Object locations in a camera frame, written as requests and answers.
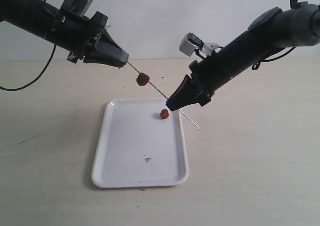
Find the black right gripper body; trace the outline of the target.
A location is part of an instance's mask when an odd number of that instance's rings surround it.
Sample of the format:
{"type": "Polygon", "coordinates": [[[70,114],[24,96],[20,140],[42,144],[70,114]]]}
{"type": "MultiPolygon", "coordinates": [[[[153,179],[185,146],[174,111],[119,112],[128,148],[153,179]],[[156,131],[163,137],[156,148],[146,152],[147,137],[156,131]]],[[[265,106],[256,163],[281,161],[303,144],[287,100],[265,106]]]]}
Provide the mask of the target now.
{"type": "Polygon", "coordinates": [[[194,94],[204,92],[205,104],[211,101],[215,90],[240,73],[240,50],[223,48],[189,65],[194,94]]]}

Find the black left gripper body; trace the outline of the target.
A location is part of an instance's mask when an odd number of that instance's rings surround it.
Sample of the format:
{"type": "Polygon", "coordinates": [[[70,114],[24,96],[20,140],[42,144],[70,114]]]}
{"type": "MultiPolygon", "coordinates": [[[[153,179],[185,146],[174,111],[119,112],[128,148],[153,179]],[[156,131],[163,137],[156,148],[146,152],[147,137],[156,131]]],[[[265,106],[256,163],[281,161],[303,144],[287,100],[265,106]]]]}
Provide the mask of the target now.
{"type": "Polygon", "coordinates": [[[45,3],[44,12],[50,19],[44,39],[69,51],[68,60],[87,57],[94,52],[108,17],[97,11],[91,18],[85,16],[92,1],[65,0],[60,9],[45,3]]]}

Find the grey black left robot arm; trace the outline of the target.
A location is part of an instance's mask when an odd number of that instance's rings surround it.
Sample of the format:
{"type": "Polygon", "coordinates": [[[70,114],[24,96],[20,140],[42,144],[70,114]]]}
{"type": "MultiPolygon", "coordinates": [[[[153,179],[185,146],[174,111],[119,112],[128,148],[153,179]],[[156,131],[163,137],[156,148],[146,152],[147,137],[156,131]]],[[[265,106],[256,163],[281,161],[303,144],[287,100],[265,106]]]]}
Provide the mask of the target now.
{"type": "Polygon", "coordinates": [[[55,8],[42,0],[0,0],[0,18],[69,52],[76,63],[122,68],[129,55],[108,34],[108,17],[85,16],[93,0],[64,0],[55,8]]]}

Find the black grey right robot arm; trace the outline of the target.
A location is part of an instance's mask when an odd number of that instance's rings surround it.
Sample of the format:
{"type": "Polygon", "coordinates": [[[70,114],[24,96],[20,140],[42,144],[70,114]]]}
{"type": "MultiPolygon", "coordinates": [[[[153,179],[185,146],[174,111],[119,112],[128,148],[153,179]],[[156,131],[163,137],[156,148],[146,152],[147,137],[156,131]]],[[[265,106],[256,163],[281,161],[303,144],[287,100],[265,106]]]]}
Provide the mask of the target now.
{"type": "Polygon", "coordinates": [[[282,11],[274,8],[262,14],[248,30],[218,52],[201,61],[193,61],[190,75],[166,101],[175,111],[191,104],[206,105],[214,92],[242,73],[285,48],[309,47],[320,42],[320,9],[305,5],[282,11]]]}

